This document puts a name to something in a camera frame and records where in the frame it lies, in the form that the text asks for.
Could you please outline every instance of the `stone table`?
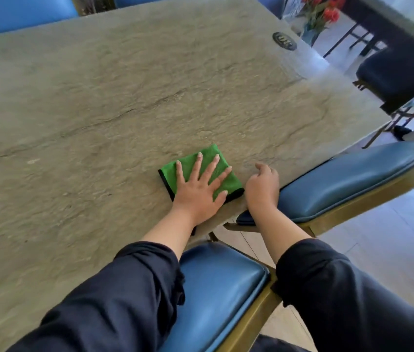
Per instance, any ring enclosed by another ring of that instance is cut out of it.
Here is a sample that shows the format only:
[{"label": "stone table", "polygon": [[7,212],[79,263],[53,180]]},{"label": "stone table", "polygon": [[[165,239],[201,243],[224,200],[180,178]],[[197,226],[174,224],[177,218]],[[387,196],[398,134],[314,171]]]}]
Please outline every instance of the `stone table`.
[{"label": "stone table", "polygon": [[[243,183],[262,160],[284,185],[387,120],[256,0],[1,34],[0,350],[168,212],[167,162],[216,143]],[[198,234],[244,209],[225,205]]]}]

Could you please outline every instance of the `right hand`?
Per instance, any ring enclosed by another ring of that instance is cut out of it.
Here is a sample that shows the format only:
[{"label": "right hand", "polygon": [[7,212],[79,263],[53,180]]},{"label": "right hand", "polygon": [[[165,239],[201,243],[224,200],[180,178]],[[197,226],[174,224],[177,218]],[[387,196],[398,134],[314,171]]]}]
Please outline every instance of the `right hand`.
[{"label": "right hand", "polygon": [[266,164],[256,163],[259,169],[246,183],[246,202],[249,211],[277,207],[279,202],[279,173]]}]

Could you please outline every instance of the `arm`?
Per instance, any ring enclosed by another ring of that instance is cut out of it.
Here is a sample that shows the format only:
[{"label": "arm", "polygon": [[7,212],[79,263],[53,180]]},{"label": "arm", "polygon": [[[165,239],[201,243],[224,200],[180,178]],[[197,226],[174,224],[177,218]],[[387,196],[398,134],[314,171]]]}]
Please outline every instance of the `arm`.
[{"label": "arm", "polygon": [[414,351],[414,307],[277,210],[278,175],[266,165],[246,200],[273,260],[274,290],[293,305],[319,352]]},{"label": "arm", "polygon": [[215,202],[212,196],[231,168],[209,185],[218,158],[199,178],[201,163],[199,155],[187,183],[178,163],[178,192],[169,214],[70,292],[9,351],[156,351],[176,321],[176,305],[184,302],[179,258],[191,231],[226,199],[225,192]]}]

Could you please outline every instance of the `green microfiber cloth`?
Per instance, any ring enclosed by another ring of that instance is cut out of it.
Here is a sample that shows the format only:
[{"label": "green microfiber cloth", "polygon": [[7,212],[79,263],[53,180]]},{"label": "green microfiber cloth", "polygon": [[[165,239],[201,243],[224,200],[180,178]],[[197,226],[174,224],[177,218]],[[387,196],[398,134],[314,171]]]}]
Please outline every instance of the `green microfiber cloth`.
[{"label": "green microfiber cloth", "polygon": [[[212,174],[212,177],[210,179],[210,183],[218,177],[226,168],[228,168],[228,163],[223,157],[223,154],[220,152],[216,144],[212,144],[210,147],[204,148],[200,151],[203,155],[202,159],[202,165],[200,167],[200,174],[204,172],[204,170],[207,168],[207,166],[212,162],[213,158],[216,154],[220,155],[220,161],[217,164],[217,167],[215,168],[215,171]],[[197,153],[191,154],[187,157],[179,159],[179,161],[182,164],[182,172],[184,173],[185,180],[189,180],[189,176],[192,172],[192,167],[194,166],[194,163],[197,159]],[[175,194],[177,191],[177,185],[176,185],[176,161],[172,161],[171,163],[168,163],[167,165],[163,166],[163,168],[158,170],[158,173],[160,177],[163,179],[163,183],[166,186],[166,189],[168,190],[169,196],[171,197],[171,200],[174,200]],[[239,179],[231,172],[228,177],[223,181],[222,185],[219,189],[215,191],[213,194],[213,199],[215,200],[217,195],[220,194],[223,190],[228,191],[227,199],[225,203],[234,200],[236,198],[239,198],[243,193],[244,189],[241,185],[241,182]]]}]

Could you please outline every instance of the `hand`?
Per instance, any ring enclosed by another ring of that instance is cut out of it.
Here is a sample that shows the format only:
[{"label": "hand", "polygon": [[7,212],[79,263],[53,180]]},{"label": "hand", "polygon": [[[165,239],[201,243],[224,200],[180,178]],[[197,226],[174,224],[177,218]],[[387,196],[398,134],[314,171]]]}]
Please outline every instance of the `hand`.
[{"label": "hand", "polygon": [[246,201],[250,212],[260,208],[277,207],[279,202],[279,173],[266,164],[256,163],[259,169],[246,183]]},{"label": "hand", "polygon": [[226,190],[218,194],[215,201],[213,201],[213,193],[220,188],[223,180],[230,174],[231,167],[226,168],[210,185],[208,184],[219,161],[220,157],[217,154],[199,178],[202,164],[202,153],[199,153],[187,183],[184,180],[180,161],[176,162],[177,192],[171,211],[188,215],[193,226],[211,218],[225,203],[228,194]]}]

